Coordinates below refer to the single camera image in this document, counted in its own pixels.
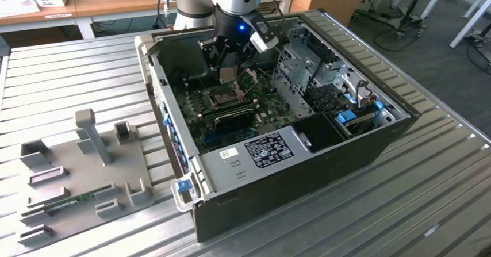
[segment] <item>gray carpet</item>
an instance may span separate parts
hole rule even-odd
[[[380,6],[388,6],[386,0]],[[420,14],[430,0],[420,0],[416,14]],[[440,0],[427,19],[428,28],[422,37],[400,52],[390,52],[377,47],[373,37],[388,30],[388,26],[360,18],[351,22],[349,29],[400,69],[435,94],[435,96],[487,134],[491,136],[491,75],[483,72],[467,58],[467,42],[462,41],[456,49],[448,45],[466,25],[462,17],[470,5],[456,0]],[[491,20],[482,18],[478,27]],[[390,49],[414,39],[410,34],[403,41],[395,41],[390,34],[380,38]],[[472,58],[484,67],[486,62],[471,49]]]

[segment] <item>aluminum slotted table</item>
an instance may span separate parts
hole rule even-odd
[[[490,241],[490,141],[324,13],[325,32],[423,112],[373,164],[239,229],[196,243],[176,210],[173,178],[132,43],[136,34],[17,48],[1,64],[0,255],[15,255],[21,167],[13,147],[76,139],[63,122],[93,108],[99,131],[137,125],[152,188],[149,208],[33,251],[32,256],[474,256]]]

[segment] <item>desk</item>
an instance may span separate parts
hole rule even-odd
[[[292,0],[277,0],[283,13],[289,11]],[[39,13],[0,18],[0,33],[64,25],[77,25],[84,39],[95,38],[92,23],[123,18],[156,15],[156,0],[68,0],[60,8],[41,8]],[[171,1],[171,13],[176,2]]]
[[[0,18],[0,33],[73,25],[73,18],[77,16],[75,0],[68,0],[64,7],[39,7],[39,9],[37,13]]]

